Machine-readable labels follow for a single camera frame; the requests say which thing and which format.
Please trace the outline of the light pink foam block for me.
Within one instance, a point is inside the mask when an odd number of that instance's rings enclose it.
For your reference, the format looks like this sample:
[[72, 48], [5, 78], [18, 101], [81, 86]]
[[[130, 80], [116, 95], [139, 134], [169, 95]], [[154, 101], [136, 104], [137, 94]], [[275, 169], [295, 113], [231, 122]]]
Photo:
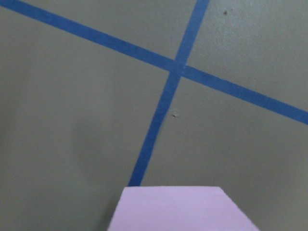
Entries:
[[125, 187], [110, 231], [256, 231], [220, 187]]

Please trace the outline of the blue tape line right lengthwise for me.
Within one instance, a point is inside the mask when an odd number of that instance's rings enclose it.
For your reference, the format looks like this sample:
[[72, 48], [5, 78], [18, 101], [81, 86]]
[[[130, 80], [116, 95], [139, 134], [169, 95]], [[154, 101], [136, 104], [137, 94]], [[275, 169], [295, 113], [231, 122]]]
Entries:
[[144, 139], [141, 151], [128, 182], [129, 187], [141, 185], [146, 169], [151, 160], [160, 128], [171, 106], [173, 97], [179, 85], [183, 70], [189, 59], [208, 5], [208, 0], [198, 0], [195, 3], [193, 12], [190, 16], [188, 25], [174, 60], [175, 64], [169, 71], [169, 75], [164, 85], [157, 108], [151, 120], [151, 124]]

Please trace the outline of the blue tape line far crosswise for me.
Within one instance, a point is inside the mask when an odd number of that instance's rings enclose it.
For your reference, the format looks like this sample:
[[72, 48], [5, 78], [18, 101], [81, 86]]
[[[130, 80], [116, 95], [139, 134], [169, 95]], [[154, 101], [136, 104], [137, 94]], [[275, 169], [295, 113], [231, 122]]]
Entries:
[[[110, 48], [129, 57], [154, 65], [158, 68], [170, 71], [178, 66], [175, 60], [56, 15], [42, 8], [35, 7], [26, 2], [19, 0], [2, 0], [0, 5], [1, 7]], [[185, 66], [182, 76], [191, 81], [200, 83], [303, 124], [307, 124], [308, 122], [308, 113], [302, 109], [216, 77], [189, 65]]]

